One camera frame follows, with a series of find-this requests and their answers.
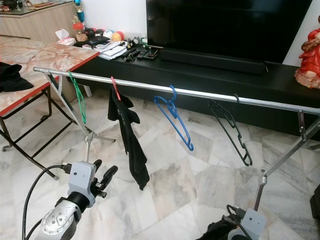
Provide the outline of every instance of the red table edge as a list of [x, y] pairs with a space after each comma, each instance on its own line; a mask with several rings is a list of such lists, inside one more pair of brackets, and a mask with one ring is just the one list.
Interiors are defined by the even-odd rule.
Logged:
[[[83, 64], [89, 62], [91, 59], [97, 57], [99, 55], [99, 52], [96, 52], [94, 55], [88, 57], [86, 60], [83, 60], [82, 62], [78, 63], [77, 65], [73, 66], [72, 68], [69, 69], [69, 71], [73, 71], [77, 68], [79, 68], [80, 66], [82, 66]], [[31, 98], [33, 95], [37, 94], [38, 92], [40, 92], [41, 90], [45, 89], [46, 87], [48, 87], [50, 85], [49, 82], [47, 82], [46, 84], [36, 88], [35, 90], [33, 90], [32, 92], [30, 92], [29, 94], [27, 94], [26, 96], [20, 98], [18, 101], [12, 103], [10, 106], [8, 106], [7, 108], [5, 108], [4, 110], [0, 111], [0, 117], [2, 117], [3, 115], [5, 115], [7, 112], [9, 112], [10, 110], [14, 109], [15, 107], [17, 107], [19, 104], [23, 103], [25, 100]]]

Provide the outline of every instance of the black cable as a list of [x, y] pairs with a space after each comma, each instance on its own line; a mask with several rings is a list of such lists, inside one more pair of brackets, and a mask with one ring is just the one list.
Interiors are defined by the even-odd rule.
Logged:
[[27, 240], [26, 239], [26, 221], [27, 221], [27, 208], [28, 208], [28, 203], [31, 197], [31, 193], [34, 190], [36, 184], [38, 183], [39, 179], [50, 169], [63, 169], [64, 165], [52, 165], [47, 168], [45, 168], [34, 180], [32, 186], [30, 187], [30, 190], [26, 196], [25, 202], [24, 202], [24, 207], [23, 207], [23, 215], [22, 215], [22, 240]]
[[236, 211], [237, 209], [234, 206], [231, 205], [227, 205], [226, 206], [226, 210], [228, 211], [228, 213], [230, 214], [230, 217], [235, 221], [236, 224], [238, 224], [238, 226], [240, 227], [240, 229], [244, 232], [245, 236], [249, 239], [249, 240], [253, 240], [250, 235], [248, 234], [248, 232], [245, 230], [245, 228], [241, 225], [241, 223], [237, 220], [237, 218], [235, 217], [235, 215], [231, 212], [232, 209], [233, 211]]
[[36, 230], [36, 228], [40, 225], [42, 219], [40, 219], [29, 231], [28, 235], [26, 236], [25, 240], [29, 240], [29, 238], [31, 237], [32, 233]]

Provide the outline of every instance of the clothes rack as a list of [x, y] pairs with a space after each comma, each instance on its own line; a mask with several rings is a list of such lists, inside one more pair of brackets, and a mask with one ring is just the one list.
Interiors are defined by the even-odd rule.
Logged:
[[[41, 68], [41, 67], [34, 67], [34, 71], [44, 73], [53, 87], [53, 89], [58, 94], [59, 98], [63, 102], [63, 104], [66, 106], [68, 111], [71, 113], [71, 115], [74, 117], [75, 121], [78, 123], [78, 125], [81, 127], [82, 131], [86, 134], [86, 142], [87, 146], [89, 145], [90, 150], [90, 143], [93, 138], [99, 138], [104, 139], [94, 132], [88, 131], [86, 126], [81, 122], [79, 116], [75, 112], [75, 110], [72, 108], [70, 103], [66, 100], [65, 96], [62, 93], [62, 86], [56, 82], [53, 75], [57, 76], [69, 76], [69, 72], [67, 71], [59, 71], [59, 70], [53, 70], [49, 68]], [[101, 82], [101, 83], [108, 83], [112, 84], [113, 81], [111, 78], [108, 77], [100, 77], [100, 76], [93, 76], [93, 75], [87, 75], [87, 74], [81, 74], [81, 73], [72, 73], [72, 76], [78, 79], [86, 79], [90, 81], [95, 82]], [[133, 81], [126, 81], [126, 80], [120, 80], [117, 79], [116, 83], [118, 85], [128, 86], [128, 87], [135, 87], [135, 88], [141, 88], [141, 89], [147, 89], [147, 90], [154, 90], [154, 91], [160, 91], [165, 93], [172, 93], [173, 90], [170, 87], [166, 86], [159, 86], [159, 85], [152, 85], [152, 84], [146, 84], [141, 82], [133, 82]], [[216, 94], [216, 93], [210, 93], [210, 92], [201, 92], [201, 91], [193, 91], [193, 90], [187, 90], [187, 89], [181, 89], [176, 88], [175, 89], [177, 94], [180, 95], [186, 95], [186, 96], [193, 96], [193, 97], [199, 97], [199, 98], [206, 98], [206, 99], [212, 99], [212, 100], [219, 100], [219, 101], [226, 101], [226, 102], [233, 102], [233, 103], [239, 103], [239, 104], [247, 104], [247, 105], [255, 105], [265, 108], [273, 108], [273, 109], [281, 109], [281, 110], [287, 110], [287, 111], [293, 111], [298, 113], [298, 120], [299, 120], [299, 130], [301, 133], [301, 137], [299, 137], [294, 144], [292, 144], [291, 148], [287, 150], [285, 153], [283, 153], [281, 156], [278, 157], [275, 164], [267, 171], [264, 170], [261, 171], [261, 174], [259, 176], [259, 184], [256, 192], [256, 198], [255, 198], [255, 206], [254, 210], [258, 210], [260, 200], [262, 197], [263, 189], [265, 185], [267, 184], [268, 177], [277, 169], [279, 168], [286, 160], [289, 159], [292, 154], [294, 154], [299, 148], [301, 148], [307, 140], [309, 140], [314, 134], [316, 134], [317, 131], [320, 130], [320, 108], [314, 108], [314, 107], [307, 107], [307, 106], [299, 106], [299, 105], [293, 105], [293, 104], [287, 104], [287, 103], [281, 103], [281, 102], [274, 102], [274, 101], [265, 101], [265, 100], [258, 100], [258, 99], [252, 99], [252, 98], [245, 98], [245, 97], [238, 97], [236, 96], [230, 96], [230, 95], [222, 95], [222, 94]], [[305, 121], [304, 121], [304, 113], [317, 115], [318, 118], [313, 122], [313, 124], [306, 130], [305, 128]]]

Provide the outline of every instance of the blue hanger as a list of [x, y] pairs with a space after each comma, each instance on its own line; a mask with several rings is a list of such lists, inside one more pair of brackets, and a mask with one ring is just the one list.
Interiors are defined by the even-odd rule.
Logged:
[[[158, 105], [158, 107], [160, 108], [160, 110], [163, 112], [163, 114], [166, 116], [166, 118], [170, 121], [170, 123], [172, 124], [172, 126], [175, 128], [175, 130], [177, 131], [177, 133], [180, 135], [181, 139], [184, 141], [185, 145], [188, 147], [188, 149], [190, 151], [193, 151], [194, 150], [194, 145], [191, 143], [191, 138], [190, 138], [190, 135], [186, 129], [186, 126], [184, 124], [184, 122], [182, 121], [182, 119], [180, 118], [180, 116], [178, 115], [178, 112], [177, 112], [177, 109], [176, 109], [176, 106], [175, 106], [175, 100], [177, 98], [177, 93], [176, 93], [176, 90], [174, 88], [174, 86], [170, 85], [169, 86], [170, 88], [172, 88], [173, 90], [173, 98], [171, 98], [171, 100], [167, 101], [165, 100], [163, 97], [161, 96], [155, 96], [154, 97], [154, 102], [155, 104]], [[158, 103], [158, 101], [161, 100], [162, 102], [164, 102], [169, 110], [169, 112], [172, 114], [172, 116], [174, 117], [174, 119], [177, 119], [179, 120], [179, 122], [181, 123], [184, 131], [185, 131], [185, 134], [186, 134], [186, 137], [188, 138], [188, 140], [186, 140], [181, 132], [179, 131], [179, 129], [176, 127], [176, 125], [174, 124], [174, 122], [170, 119], [170, 117], [167, 115], [167, 113], [165, 112], [165, 110], [160, 106], [160, 104]]]

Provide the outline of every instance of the tv screen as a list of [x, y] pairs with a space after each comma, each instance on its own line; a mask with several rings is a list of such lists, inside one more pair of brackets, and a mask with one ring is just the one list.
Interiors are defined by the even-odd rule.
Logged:
[[148, 44], [282, 63], [311, 2], [146, 0]]

